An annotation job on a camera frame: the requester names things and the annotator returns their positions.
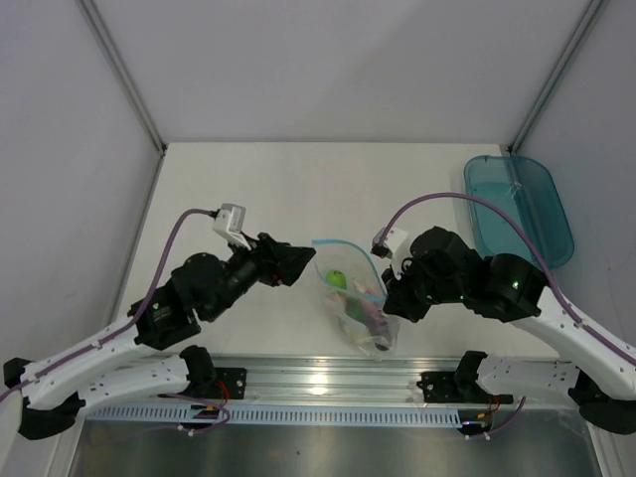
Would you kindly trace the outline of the green bell pepper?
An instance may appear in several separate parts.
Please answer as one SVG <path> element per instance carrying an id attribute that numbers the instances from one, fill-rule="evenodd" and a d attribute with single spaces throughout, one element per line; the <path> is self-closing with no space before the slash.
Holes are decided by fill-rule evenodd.
<path id="1" fill-rule="evenodd" d="M 345 307 L 346 315 L 360 323 L 366 322 L 366 312 L 360 300 L 352 297 L 348 297 L 348 303 Z"/>

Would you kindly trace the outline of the green cucumber toy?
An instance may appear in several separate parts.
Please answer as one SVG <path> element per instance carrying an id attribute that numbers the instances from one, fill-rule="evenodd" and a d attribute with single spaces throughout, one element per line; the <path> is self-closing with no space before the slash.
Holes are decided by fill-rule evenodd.
<path id="1" fill-rule="evenodd" d="M 325 283 L 331 287 L 337 289 L 348 289 L 347 276 L 344 272 L 338 269 L 329 269 L 324 275 Z"/>

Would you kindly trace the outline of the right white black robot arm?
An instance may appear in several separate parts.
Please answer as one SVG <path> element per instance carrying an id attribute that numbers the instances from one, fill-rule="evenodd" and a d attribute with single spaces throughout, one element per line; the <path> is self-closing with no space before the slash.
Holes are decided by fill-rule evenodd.
<path id="1" fill-rule="evenodd" d="M 461 304 L 511 325 L 554 349 L 552 362 L 467 351 L 452 372 L 424 372 L 427 402 L 508 404 L 535 398 L 573 406 L 587 422 L 614 434 L 635 431 L 635 349 L 572 305 L 545 273 L 509 253 L 483 258 L 440 227 L 416 238 L 381 231 L 372 252 L 390 260 L 383 272 L 384 311 L 411 323 L 431 307 Z"/>

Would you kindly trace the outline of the pink peach toy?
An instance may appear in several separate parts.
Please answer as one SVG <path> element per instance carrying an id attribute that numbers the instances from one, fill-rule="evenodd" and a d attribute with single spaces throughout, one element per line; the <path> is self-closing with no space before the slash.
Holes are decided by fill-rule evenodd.
<path id="1" fill-rule="evenodd" d="M 345 308 L 347 306 L 348 303 L 348 297 L 346 294 L 342 294 L 339 292 L 336 293 L 332 293 L 330 295 L 330 299 L 334 302 L 339 304 L 340 306 L 342 306 L 343 308 Z"/>

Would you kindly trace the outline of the clear zip top bag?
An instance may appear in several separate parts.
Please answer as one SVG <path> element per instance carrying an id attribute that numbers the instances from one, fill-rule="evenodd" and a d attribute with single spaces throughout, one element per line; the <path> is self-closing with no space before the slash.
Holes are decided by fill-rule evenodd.
<path id="1" fill-rule="evenodd" d="M 387 292 L 371 256 L 354 242 L 318 238 L 314 267 L 327 316 L 344 339 L 374 360 L 392 356 L 399 322 L 384 313 Z"/>

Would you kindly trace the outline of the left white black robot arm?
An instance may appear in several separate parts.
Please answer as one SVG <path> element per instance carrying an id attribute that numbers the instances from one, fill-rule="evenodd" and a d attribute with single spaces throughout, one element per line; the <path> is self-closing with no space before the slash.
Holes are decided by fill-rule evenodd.
<path id="1" fill-rule="evenodd" d="M 292 286 L 316 254 L 311 246 L 266 233 L 231 251 L 226 260 L 208 252 L 188 257 L 125 316 L 61 353 L 38 362 L 7 361 L 4 383 L 21 404 L 17 433 L 45 439 L 80 416 L 132 398 L 206 397 L 217 371 L 204 347 L 190 346 L 143 366 L 131 363 L 199 334 L 202 323 L 216 321 L 257 283 Z"/>

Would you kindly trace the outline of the purple eggplant toy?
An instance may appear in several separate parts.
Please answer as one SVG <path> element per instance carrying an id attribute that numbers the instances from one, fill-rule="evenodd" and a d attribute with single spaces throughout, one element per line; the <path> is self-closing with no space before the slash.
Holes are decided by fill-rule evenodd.
<path id="1" fill-rule="evenodd" d="M 392 336 L 387 319 L 376 303 L 367 307 L 367 316 L 367 326 L 376 348 L 383 352 L 388 351 L 392 345 Z"/>

